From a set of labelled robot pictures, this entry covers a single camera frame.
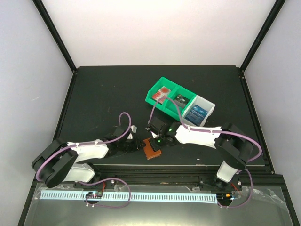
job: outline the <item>green container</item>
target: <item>green container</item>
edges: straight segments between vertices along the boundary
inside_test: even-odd
[[[183,117],[183,114],[188,106],[190,106],[193,99],[196,97],[196,94],[189,91],[188,89],[185,89],[184,87],[174,83],[173,81],[168,80],[167,78],[160,78],[159,81],[156,82],[156,84],[148,91],[145,101],[151,105],[155,105],[156,100],[154,100],[152,97],[155,95],[158,90],[165,86],[171,90],[170,94],[168,95],[169,98],[175,99],[175,97],[179,94],[183,95],[184,97],[188,98],[190,102],[185,106],[184,109],[179,108],[181,112],[181,116]],[[166,114],[170,115],[176,120],[180,120],[177,109],[175,105],[168,99],[164,100],[164,102],[157,103],[156,108],[160,109],[161,111],[165,112]]]

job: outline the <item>black table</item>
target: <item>black table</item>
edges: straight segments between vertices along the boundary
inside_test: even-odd
[[[150,137],[144,128],[152,106],[145,102],[145,97],[162,76],[216,104],[206,127],[232,122],[257,140],[235,66],[82,66],[77,73],[59,133],[59,137],[67,141],[84,142],[103,137],[118,125],[121,112],[131,115],[140,139]],[[167,122],[175,121],[160,110],[155,111],[155,116]],[[128,124],[126,116],[122,123]],[[143,150],[92,160],[96,165],[140,166],[218,166],[221,162],[216,150],[193,144],[164,148],[160,157],[149,161]],[[264,166],[265,163],[259,158],[249,165]]]

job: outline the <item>orange object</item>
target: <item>orange object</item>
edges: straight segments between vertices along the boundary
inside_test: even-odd
[[[143,140],[143,142],[145,143],[145,147],[143,148],[143,150],[147,160],[159,157],[162,154],[161,150],[157,150],[156,152],[154,152],[149,142],[149,139],[150,138]]]

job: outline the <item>gray wall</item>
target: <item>gray wall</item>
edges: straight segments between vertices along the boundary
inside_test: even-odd
[[[31,0],[0,1],[0,225],[17,225],[71,71]]]
[[[275,170],[301,220],[301,0],[286,1],[246,78]]]

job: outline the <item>purple cable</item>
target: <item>purple cable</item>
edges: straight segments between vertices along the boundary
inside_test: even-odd
[[[227,209],[235,209],[235,208],[239,208],[239,207],[242,207],[244,205],[246,205],[252,198],[252,191],[253,191],[253,180],[252,180],[252,176],[251,176],[251,173],[250,171],[248,171],[247,169],[245,169],[245,171],[249,174],[249,177],[250,177],[250,183],[251,183],[251,190],[250,190],[250,195],[248,197],[248,199],[246,201],[244,201],[242,204],[238,205],[238,206],[222,206],[220,204],[219,201],[217,201],[217,204],[221,207],[221,208],[227,208]]]
[[[155,108],[156,108],[157,103],[158,103],[160,100],[163,100],[163,99],[168,99],[168,100],[170,100],[171,102],[173,102],[173,104],[175,105],[175,107],[176,107],[176,109],[177,109],[177,112],[178,112],[178,114],[179,114],[179,118],[180,118],[181,124],[184,126],[184,128],[189,129],[188,126],[183,122],[183,118],[182,118],[182,116],[181,116],[180,109],[179,109],[178,105],[175,103],[175,101],[174,101],[173,99],[171,99],[171,98],[169,98],[169,97],[161,97],[159,100],[156,101],[156,103],[155,103],[155,105],[153,106],[152,111],[151,111],[151,113],[150,113],[150,119],[149,119],[149,122],[148,122],[148,123],[150,123],[150,121],[151,121],[151,118],[152,118],[152,115],[154,114],[154,110],[155,110]],[[259,156],[261,156],[261,154],[262,154],[262,148],[261,148],[261,146],[260,146],[255,140],[253,140],[252,138],[247,137],[247,136],[245,136],[245,135],[242,135],[242,134],[239,134],[239,133],[233,133],[233,132],[229,132],[229,131],[221,131],[221,130],[212,130],[212,131],[210,131],[210,130],[207,130],[207,129],[194,129],[194,128],[190,128],[190,130],[191,130],[191,131],[205,132],[205,133],[222,133],[222,134],[228,134],[228,135],[237,136],[237,137],[240,137],[240,138],[243,138],[243,139],[246,139],[246,140],[250,141],[250,142],[253,143],[256,147],[258,147],[259,152],[258,152],[258,154],[255,155],[253,158],[249,159],[248,162],[257,159],[257,158],[258,158]]]
[[[115,142],[117,140],[119,140],[120,138],[122,138],[125,134],[127,134],[127,132],[130,130],[131,128],[131,124],[132,124],[132,119],[131,119],[131,116],[126,113],[126,112],[123,112],[119,115],[119,118],[118,118],[118,122],[119,122],[119,125],[121,125],[121,122],[120,122],[120,118],[122,115],[126,114],[128,116],[128,119],[129,119],[129,124],[128,124],[128,128],[127,130],[121,135],[119,136],[118,138],[115,138],[113,140],[108,140],[108,141],[102,141],[102,142],[98,142],[97,144],[98,145],[102,145],[102,144],[108,144],[108,143],[112,143],[112,142]],[[83,145],[96,145],[95,144],[95,141],[94,142],[83,142],[83,143],[79,143],[78,146],[83,146]],[[40,178],[40,173],[41,171],[43,170],[43,168],[53,159],[55,158],[56,156],[58,156],[60,153],[62,153],[63,151],[66,151],[70,148],[73,148],[73,147],[76,147],[77,145],[74,144],[74,145],[70,145],[70,146],[67,146],[67,147],[63,147],[61,148],[59,151],[57,151],[56,153],[54,153],[53,155],[51,155],[48,159],[46,159],[46,161],[40,166],[40,168],[38,169],[37,173],[36,173],[36,179],[37,181],[42,181],[41,178]]]
[[[121,209],[123,207],[126,207],[130,203],[130,200],[131,200],[131,189],[130,189],[130,187],[128,186],[128,184],[124,180],[119,179],[119,178],[106,178],[104,180],[100,180],[100,181],[97,181],[97,182],[91,183],[91,184],[85,183],[85,182],[81,182],[81,181],[79,181],[79,183],[82,184],[82,185],[86,185],[86,186],[93,186],[93,185],[97,185],[97,184],[100,184],[100,183],[108,181],[108,180],[117,180],[117,181],[120,181],[120,182],[122,182],[127,187],[127,189],[128,189],[128,199],[127,199],[127,202],[125,204],[123,204],[122,206],[106,206],[106,205],[99,205],[99,204],[91,204],[91,205],[98,206],[98,207],[109,208],[109,209]],[[89,205],[88,198],[89,198],[89,196],[86,198],[86,201],[85,201],[87,205]]]

